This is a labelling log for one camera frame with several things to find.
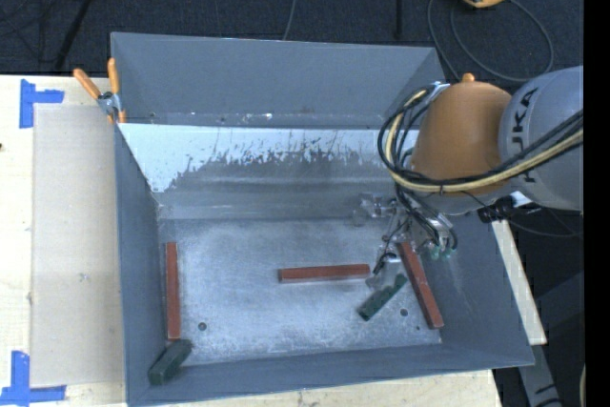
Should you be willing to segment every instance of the black carpet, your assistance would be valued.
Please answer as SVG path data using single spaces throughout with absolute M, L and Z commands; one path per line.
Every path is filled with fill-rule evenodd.
M 58 70 L 59 49 L 83 0 L 0 0 L 0 72 L 69 74 L 80 67 L 90 75 L 104 76 L 113 31 L 433 46 L 430 1 L 401 0 L 398 15 L 397 0 L 93 0 Z M 442 62 L 448 79 L 470 71 L 478 80 L 510 92 L 519 86 L 511 78 L 583 64 L 583 0 L 516 1 L 529 13 L 513 2 L 475 10 L 455 0 L 434 0 L 430 21 L 445 56 Z M 456 33 L 484 67 L 460 46 Z M 560 217 L 571 229 L 581 227 L 578 215 L 563 213 Z M 567 232 L 564 224 L 544 213 L 519 216 L 515 222 L 543 232 Z M 515 232 L 535 296 L 582 270 L 581 236 L 557 239 Z M 572 336 L 563 341 L 583 343 L 582 328 L 570 331 Z M 556 372 L 562 368 L 572 371 L 575 364 L 581 367 L 584 351 L 580 348 L 571 357 L 551 357 Z M 509 392 L 519 386 L 514 376 L 496 373 L 505 404 L 522 402 L 522 393 L 511 397 Z M 561 391 L 574 398 L 578 385 L 573 384 L 573 376 L 556 374 L 556 379 L 564 377 L 570 381 L 561 385 Z

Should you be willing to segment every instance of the green block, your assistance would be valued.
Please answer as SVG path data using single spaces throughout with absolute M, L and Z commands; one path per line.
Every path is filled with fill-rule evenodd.
M 193 345 L 187 339 L 179 339 L 170 344 L 149 370 L 151 385 L 163 385 L 172 379 L 178 373 L 180 365 L 191 354 L 192 349 Z
M 381 307 L 387 304 L 390 299 L 407 283 L 405 275 L 396 275 L 393 287 L 385 287 L 383 290 L 374 292 L 367 300 L 358 308 L 360 317 L 364 320 L 369 320 L 375 315 Z

